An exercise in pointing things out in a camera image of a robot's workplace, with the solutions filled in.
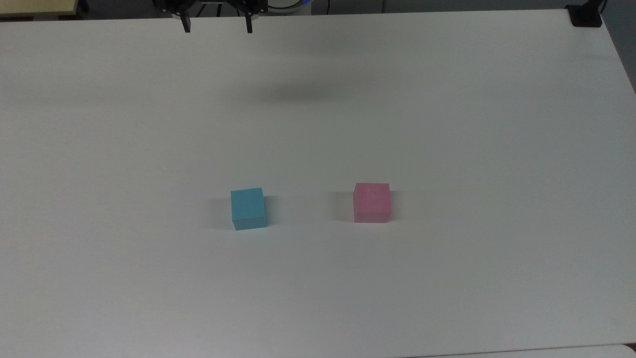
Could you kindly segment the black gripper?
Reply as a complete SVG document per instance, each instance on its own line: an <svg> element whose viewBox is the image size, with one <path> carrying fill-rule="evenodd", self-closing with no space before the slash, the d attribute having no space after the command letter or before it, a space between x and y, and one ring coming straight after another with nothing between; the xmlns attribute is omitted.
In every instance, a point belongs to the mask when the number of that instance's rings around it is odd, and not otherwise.
<svg viewBox="0 0 636 358"><path fill-rule="evenodd" d="M248 34L253 33L253 16L263 14L269 10L268 0L154 0L153 5L162 13L170 13L180 17L182 27L186 33L191 32L191 19L189 10L200 3L214 3L228 5L244 15Z"/></svg>

